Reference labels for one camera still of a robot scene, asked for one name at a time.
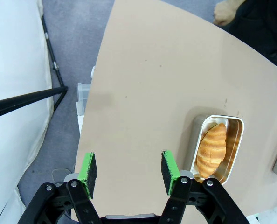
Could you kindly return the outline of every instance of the bread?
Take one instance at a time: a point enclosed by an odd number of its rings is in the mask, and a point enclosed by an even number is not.
[[[208,178],[226,155],[227,128],[223,123],[212,127],[200,143],[197,167],[202,178]]]

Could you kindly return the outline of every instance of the green tape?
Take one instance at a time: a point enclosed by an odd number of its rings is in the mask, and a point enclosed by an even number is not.
[[[166,160],[166,163],[167,163],[170,175],[171,175],[171,183],[170,183],[170,188],[168,191],[168,195],[171,195],[173,186],[174,186],[176,180],[181,176],[181,174],[177,167],[173,153],[171,151],[164,151],[163,156]]]
[[[77,179],[85,185],[89,197],[90,197],[90,192],[88,188],[88,171],[92,163],[93,155],[94,153],[86,153],[83,159],[82,168],[78,173],[78,177],[77,177]]]

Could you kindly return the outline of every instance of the gray carpet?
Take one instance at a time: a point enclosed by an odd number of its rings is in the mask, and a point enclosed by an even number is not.
[[[54,113],[44,143],[19,183],[22,201],[27,206],[44,182],[60,182],[69,172],[58,170],[55,180],[51,173],[57,168],[73,171],[79,140],[76,101],[77,83],[90,83],[114,0],[44,0],[44,16],[68,93]],[[209,22],[213,21],[219,0],[165,0]],[[53,85],[58,81],[52,71]],[[60,224],[73,224],[63,216]]]

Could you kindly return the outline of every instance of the person's arm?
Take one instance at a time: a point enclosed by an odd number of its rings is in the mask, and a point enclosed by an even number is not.
[[[239,6],[245,0],[226,0],[216,4],[214,9],[214,24],[217,26],[228,25],[236,15]]]

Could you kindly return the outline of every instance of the person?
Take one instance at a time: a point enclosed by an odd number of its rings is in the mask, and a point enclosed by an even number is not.
[[[214,24],[277,66],[277,0],[226,0],[215,6]]]

